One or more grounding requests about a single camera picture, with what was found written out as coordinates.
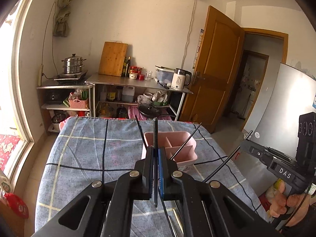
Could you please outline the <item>person's right hand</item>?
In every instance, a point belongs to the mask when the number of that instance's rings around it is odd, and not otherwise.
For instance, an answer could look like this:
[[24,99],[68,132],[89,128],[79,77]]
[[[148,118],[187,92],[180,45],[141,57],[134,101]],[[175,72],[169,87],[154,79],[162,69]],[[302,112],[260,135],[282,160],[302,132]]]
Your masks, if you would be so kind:
[[[269,208],[269,213],[274,218],[278,218],[280,215],[286,214],[287,208],[295,208],[296,210],[305,196],[305,194],[293,194],[286,197],[284,195],[286,186],[283,180],[279,181],[277,187],[278,189],[270,201],[271,206]],[[306,217],[310,208],[315,209],[315,196],[312,197],[307,194],[304,202],[286,226],[293,227],[297,225]]]

